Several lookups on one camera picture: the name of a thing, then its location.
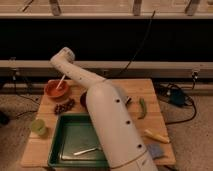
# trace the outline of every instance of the floor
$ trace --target floor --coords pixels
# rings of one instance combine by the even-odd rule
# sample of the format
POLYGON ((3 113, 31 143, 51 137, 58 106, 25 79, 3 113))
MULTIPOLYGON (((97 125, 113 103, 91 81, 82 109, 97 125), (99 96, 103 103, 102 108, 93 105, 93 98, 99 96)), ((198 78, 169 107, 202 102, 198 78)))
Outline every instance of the floor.
MULTIPOLYGON (((41 95, 26 95, 39 102, 41 95)), ((180 171, 213 170, 213 96, 194 95, 198 114, 193 121, 168 125, 168 132, 173 144, 180 171)), ((182 109, 159 101, 165 121, 189 117, 192 109, 182 109)), ((28 111, 37 110, 38 105, 17 95, 0 94, 0 110, 11 117, 28 111)), ((22 168, 20 160, 23 155, 30 130, 29 123, 35 113, 26 113, 19 119, 12 120, 6 126, 0 126, 0 171, 43 171, 42 168, 22 168)))

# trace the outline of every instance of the spoon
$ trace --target spoon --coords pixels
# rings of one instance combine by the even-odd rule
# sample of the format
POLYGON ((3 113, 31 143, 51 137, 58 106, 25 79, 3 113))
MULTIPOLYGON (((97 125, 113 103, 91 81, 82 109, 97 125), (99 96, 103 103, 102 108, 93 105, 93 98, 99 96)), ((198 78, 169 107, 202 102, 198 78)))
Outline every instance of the spoon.
POLYGON ((82 155, 82 154, 85 154, 85 153, 88 153, 88 152, 91 152, 91 151, 96 151, 96 150, 102 150, 102 149, 101 149, 101 147, 90 148, 90 149, 87 149, 87 150, 75 152, 75 153, 73 153, 73 155, 78 156, 78 155, 82 155))

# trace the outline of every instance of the wooden table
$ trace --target wooden table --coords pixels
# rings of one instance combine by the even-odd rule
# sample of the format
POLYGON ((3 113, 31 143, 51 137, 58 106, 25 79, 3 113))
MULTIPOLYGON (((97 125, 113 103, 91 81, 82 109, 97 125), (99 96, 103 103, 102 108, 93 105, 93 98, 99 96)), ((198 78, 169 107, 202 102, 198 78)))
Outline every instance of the wooden table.
MULTIPOLYGON (((71 80, 67 82, 71 86, 70 97, 76 101, 75 106, 67 113, 85 113, 85 109, 80 104, 80 96, 85 89, 71 80)), ((128 106, 128 111, 145 144, 156 142, 144 136, 143 131, 147 128, 158 132, 161 135, 168 136, 153 84, 150 79, 117 79, 113 80, 113 82, 123 87, 127 95, 132 98, 132 101, 128 106), (139 105, 139 98, 141 97, 144 98, 146 102, 148 112, 144 119, 138 119, 142 111, 141 106, 139 105)), ((23 167, 47 167, 49 150, 58 118, 53 112, 55 105, 55 101, 49 99, 46 95, 42 97, 37 118, 41 118, 45 121, 48 127, 48 135, 41 138, 34 133, 30 134, 21 161, 23 167)), ((160 146, 164 149, 165 157, 156 159, 155 163, 157 165, 174 165, 175 157, 172 145, 160 143, 160 146)))

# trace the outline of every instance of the black panel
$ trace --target black panel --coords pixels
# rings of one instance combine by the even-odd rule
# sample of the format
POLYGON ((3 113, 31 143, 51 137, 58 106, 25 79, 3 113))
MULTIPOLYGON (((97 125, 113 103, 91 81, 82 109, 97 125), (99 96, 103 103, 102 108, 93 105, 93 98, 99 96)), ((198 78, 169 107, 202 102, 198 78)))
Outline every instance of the black panel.
MULTIPOLYGON (((77 60, 129 60, 149 20, 0 20, 0 58, 49 60, 70 47, 77 60)), ((137 61, 213 61, 212 20, 153 20, 137 61)))

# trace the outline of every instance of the screw hole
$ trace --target screw hole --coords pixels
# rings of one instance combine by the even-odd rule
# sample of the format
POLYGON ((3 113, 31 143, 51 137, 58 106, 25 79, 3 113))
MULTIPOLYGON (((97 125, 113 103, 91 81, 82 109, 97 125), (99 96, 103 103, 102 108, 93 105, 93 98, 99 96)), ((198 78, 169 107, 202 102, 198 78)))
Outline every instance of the screw hole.
POLYGON ((138 145, 138 148, 141 148, 141 147, 142 147, 142 145, 141 145, 141 144, 139 144, 139 145, 138 145))

